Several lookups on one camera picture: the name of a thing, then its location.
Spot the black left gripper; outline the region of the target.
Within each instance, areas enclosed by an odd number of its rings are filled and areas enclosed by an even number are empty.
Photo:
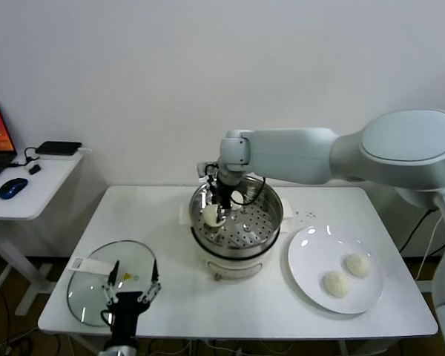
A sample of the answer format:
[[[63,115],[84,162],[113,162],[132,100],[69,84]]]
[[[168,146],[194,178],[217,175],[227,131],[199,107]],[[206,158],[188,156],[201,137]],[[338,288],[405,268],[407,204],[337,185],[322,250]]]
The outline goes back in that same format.
[[[107,344],[137,344],[136,328],[139,316],[148,310],[148,303],[152,303],[161,291],[159,281],[159,269],[157,261],[154,261],[151,284],[142,293],[141,291],[114,291],[116,277],[119,271],[119,261],[116,261],[113,269],[108,275],[107,283],[102,285],[105,302],[109,307],[106,309],[113,316],[110,326],[111,338]]]

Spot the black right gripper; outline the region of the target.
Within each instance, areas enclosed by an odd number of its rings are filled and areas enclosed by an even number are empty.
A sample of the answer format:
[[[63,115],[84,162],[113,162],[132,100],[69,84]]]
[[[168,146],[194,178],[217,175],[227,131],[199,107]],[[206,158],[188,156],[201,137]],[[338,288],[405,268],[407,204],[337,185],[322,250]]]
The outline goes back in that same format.
[[[230,217],[231,195],[236,188],[231,185],[216,181],[214,185],[208,186],[207,203],[217,204],[216,207],[216,227],[222,226]]]

